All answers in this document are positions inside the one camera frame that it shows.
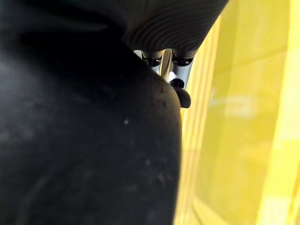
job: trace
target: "ribbed rubber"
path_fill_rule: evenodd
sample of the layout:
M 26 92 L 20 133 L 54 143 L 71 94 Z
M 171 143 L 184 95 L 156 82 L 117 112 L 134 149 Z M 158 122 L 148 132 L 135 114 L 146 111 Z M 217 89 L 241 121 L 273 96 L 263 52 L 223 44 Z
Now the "ribbed rubber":
M 0 31 L 120 29 L 133 50 L 198 49 L 228 0 L 0 0 Z
M 124 41 L 132 49 L 155 52 L 197 49 L 228 0 L 160 0 L 128 30 Z

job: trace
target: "yellow wall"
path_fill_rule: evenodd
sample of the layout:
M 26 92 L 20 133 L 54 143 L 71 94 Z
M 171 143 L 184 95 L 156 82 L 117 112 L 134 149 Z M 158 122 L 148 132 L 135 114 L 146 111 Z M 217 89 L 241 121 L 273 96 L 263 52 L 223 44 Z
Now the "yellow wall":
M 295 224 L 299 23 L 299 0 L 230 0 L 210 32 L 189 81 L 175 223 Z

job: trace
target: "dust speck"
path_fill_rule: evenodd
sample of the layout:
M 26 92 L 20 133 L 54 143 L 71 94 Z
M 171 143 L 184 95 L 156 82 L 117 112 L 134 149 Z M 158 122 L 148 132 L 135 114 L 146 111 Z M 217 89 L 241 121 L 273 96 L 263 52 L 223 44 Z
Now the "dust speck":
M 129 124 L 129 120 L 128 120 L 128 119 L 125 119 L 125 120 L 124 120 L 124 124 L 125 124 L 125 125 L 128 125 L 128 124 Z

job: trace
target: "yellow painted floor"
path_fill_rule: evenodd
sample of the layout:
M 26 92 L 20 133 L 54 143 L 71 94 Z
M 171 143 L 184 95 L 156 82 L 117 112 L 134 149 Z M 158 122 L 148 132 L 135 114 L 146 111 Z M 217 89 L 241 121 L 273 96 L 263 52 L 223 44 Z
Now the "yellow painted floor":
M 300 1 L 230 0 L 194 61 L 176 225 L 300 225 Z

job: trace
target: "black rubber surface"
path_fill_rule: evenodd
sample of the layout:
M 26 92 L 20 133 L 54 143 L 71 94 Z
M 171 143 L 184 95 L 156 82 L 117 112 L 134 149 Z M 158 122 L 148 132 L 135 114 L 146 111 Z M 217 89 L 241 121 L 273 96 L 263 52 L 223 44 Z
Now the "black rubber surface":
M 103 35 L 0 40 L 0 224 L 171 225 L 174 89 Z
M 0 30 L 99 31 L 115 26 L 133 50 L 184 52 L 198 49 L 227 1 L 0 0 Z

